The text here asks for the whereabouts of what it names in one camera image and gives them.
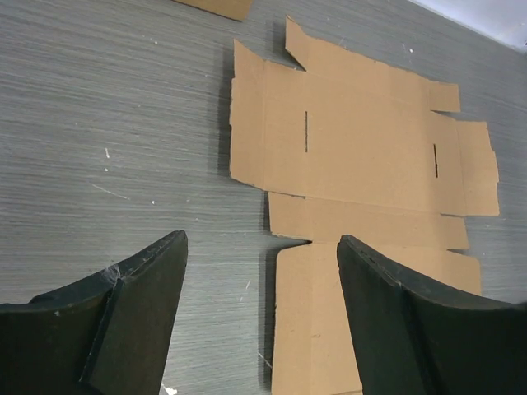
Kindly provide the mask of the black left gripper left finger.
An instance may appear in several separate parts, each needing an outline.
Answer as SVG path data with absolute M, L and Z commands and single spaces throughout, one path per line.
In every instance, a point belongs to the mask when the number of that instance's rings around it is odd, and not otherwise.
M 178 230 L 25 304 L 3 304 L 2 393 L 159 393 L 187 258 Z

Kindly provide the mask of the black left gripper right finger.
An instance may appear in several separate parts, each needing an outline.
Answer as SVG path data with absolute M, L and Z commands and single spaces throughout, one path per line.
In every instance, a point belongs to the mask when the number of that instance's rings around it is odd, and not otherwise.
M 448 286 L 351 235 L 337 259 L 365 394 L 525 393 L 525 304 Z

